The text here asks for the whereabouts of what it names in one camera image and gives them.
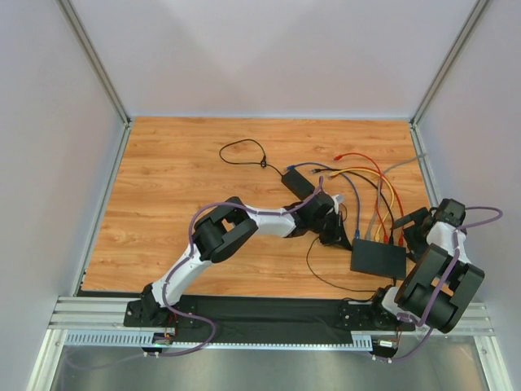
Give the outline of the black network switch box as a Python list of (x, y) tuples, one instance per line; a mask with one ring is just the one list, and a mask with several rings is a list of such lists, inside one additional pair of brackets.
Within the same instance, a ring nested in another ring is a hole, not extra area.
[(350, 270), (391, 279), (404, 279), (406, 250), (396, 245), (355, 239), (352, 243)]

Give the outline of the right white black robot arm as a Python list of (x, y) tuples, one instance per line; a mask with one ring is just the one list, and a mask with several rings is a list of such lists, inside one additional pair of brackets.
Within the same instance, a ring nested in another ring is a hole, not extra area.
[(415, 266), (401, 286), (380, 288), (371, 308), (399, 323), (452, 331), (485, 276), (466, 254), (465, 217), (464, 204), (443, 199), (394, 222), (394, 229), (404, 230)]

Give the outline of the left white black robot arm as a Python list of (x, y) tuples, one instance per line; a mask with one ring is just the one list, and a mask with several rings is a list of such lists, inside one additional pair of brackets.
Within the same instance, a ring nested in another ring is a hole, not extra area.
[(212, 203), (197, 211), (188, 226), (185, 252), (168, 272), (143, 289), (140, 303), (149, 320), (179, 302), (181, 295), (208, 267), (223, 262), (256, 235), (299, 237), (313, 231), (321, 234), (327, 223), (342, 222), (341, 195), (317, 189), (301, 202), (279, 209), (260, 209), (238, 197)]

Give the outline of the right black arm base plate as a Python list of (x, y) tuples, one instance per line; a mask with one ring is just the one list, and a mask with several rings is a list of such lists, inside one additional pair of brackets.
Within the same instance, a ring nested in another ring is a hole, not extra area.
[(358, 301), (339, 303), (340, 325), (349, 331), (412, 332), (415, 326), (404, 323), (386, 311), (380, 304)]

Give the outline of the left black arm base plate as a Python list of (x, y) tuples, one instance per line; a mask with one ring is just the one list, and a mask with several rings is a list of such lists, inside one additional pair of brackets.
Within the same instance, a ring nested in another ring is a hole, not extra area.
[(196, 328), (204, 322), (182, 317), (164, 307), (153, 305), (151, 311), (140, 301), (130, 301), (125, 310), (123, 320), (125, 327), (162, 327), (162, 328)]

